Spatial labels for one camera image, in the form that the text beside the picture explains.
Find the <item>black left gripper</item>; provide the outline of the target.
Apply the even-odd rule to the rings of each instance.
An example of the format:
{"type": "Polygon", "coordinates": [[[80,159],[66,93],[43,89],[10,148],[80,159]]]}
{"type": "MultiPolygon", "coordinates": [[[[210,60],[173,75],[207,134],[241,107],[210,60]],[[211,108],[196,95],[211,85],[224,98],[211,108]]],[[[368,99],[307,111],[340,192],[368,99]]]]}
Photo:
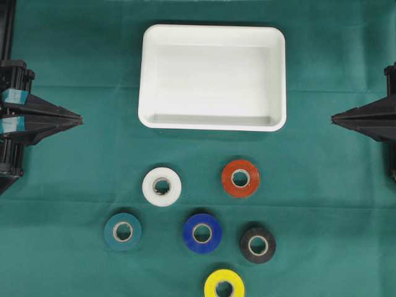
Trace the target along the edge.
{"type": "Polygon", "coordinates": [[[25,145],[83,124],[81,115],[32,95],[34,79],[23,60],[1,61],[1,176],[24,174],[25,145]]]}

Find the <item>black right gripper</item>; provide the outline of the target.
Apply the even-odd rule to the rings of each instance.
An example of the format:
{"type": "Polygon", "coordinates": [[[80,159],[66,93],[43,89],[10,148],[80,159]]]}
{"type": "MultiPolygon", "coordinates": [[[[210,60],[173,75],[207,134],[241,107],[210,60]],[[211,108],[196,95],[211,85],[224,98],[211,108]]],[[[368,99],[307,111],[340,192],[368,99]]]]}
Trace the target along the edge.
{"type": "Polygon", "coordinates": [[[364,134],[378,142],[389,142],[390,177],[395,181],[395,63],[384,69],[387,97],[331,117],[332,123],[364,134]]]}

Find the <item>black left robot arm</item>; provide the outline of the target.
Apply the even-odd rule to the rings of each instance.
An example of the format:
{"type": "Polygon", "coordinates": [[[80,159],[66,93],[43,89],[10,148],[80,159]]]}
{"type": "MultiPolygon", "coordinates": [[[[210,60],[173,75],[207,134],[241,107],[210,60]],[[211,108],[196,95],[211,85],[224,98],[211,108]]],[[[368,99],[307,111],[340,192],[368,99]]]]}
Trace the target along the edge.
{"type": "Polygon", "coordinates": [[[83,124],[81,115],[31,93],[35,73],[11,59],[15,1],[1,1],[1,178],[23,175],[25,147],[83,124]]]}

